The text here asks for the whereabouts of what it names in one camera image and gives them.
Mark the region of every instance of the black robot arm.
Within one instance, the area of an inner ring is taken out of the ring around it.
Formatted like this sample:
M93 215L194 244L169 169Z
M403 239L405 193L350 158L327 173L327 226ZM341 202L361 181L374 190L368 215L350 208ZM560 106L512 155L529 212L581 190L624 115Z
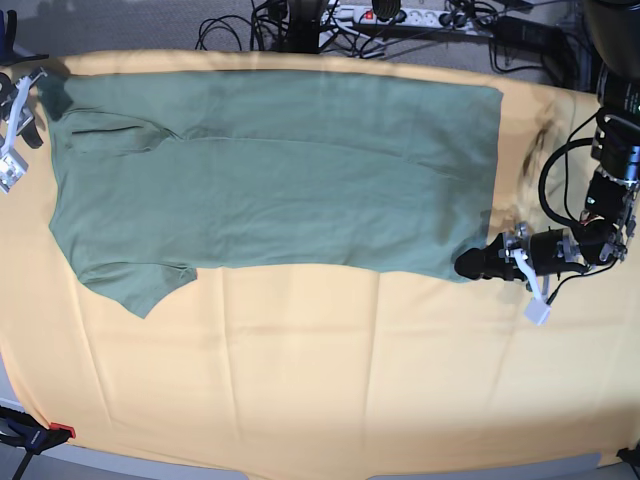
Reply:
M640 2L585 0L586 20L602 56L598 85L601 108L590 120L592 138L568 141L544 165L538 196L545 214L564 228L530 234L526 224L500 234L484 249L463 253L455 262L459 275L472 280L525 280L534 293L527 316L544 323L557 291L548 295L550 275L594 275L624 261L634 235L640 190ZM551 168L574 148L590 147L599 162L579 218L555 212L546 198ZM536 277L545 277L540 288Z

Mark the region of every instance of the green t-shirt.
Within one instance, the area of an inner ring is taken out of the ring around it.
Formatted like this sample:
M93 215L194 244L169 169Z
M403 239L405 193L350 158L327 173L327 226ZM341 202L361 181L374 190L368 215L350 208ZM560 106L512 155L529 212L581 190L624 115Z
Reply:
M291 263L459 281L486 240L499 91L299 71L44 79L53 232L144 317L196 267Z

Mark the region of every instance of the orange cloth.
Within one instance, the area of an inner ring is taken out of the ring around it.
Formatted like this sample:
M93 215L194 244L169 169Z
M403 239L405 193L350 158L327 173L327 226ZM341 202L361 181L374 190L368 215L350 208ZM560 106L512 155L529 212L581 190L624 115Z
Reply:
M52 65L80 75L329 70L498 88L489 240L518 220L546 228L542 163L597 107L504 78L328 57L106 52ZM611 272L564 287L544 327L522 316L529 294L514 283L324 265L200 270L140 320L83 287L49 232L48 139L18 148L30 168L0 198L0 347L25 408L74 426L77 445L272 480L364 480L591 452L607 462L638 439L633 247ZM595 162L586 150L575 158L578 210ZM549 179L556 207L562 180L561 169Z

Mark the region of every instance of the t-shirt hem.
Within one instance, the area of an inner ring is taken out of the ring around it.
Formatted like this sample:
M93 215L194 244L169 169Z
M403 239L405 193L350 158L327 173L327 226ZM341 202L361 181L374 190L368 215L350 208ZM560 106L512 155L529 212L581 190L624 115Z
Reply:
M184 287L185 285L193 282L197 279L195 269L189 269L175 282L175 285L163 285L161 287L154 288L148 295L145 296L145 300L135 305L125 305L125 308L134 315L140 318L146 318L147 315L160 303L167 295Z

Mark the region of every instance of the gray carpet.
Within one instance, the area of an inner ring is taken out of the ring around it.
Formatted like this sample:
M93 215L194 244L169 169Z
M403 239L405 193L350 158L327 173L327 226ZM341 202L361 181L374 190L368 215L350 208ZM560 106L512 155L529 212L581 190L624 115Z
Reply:
M403 6L443 8L444 0L403 0ZM367 4L367 0L345 3ZM556 24L571 8L570 3L540 6L530 18ZM17 43L32 52L52 56L74 55L99 50L193 49L198 26L205 18L237 14L249 17L250 0L0 0L3 10L18 12ZM236 22L237 31L248 48L248 27ZM222 30L213 32L206 45L211 50L237 50L233 37ZM391 61L491 73L485 41L407 41L391 47L389 54L417 46ZM512 66L526 64L516 59ZM512 78L549 83L538 71L510 74Z

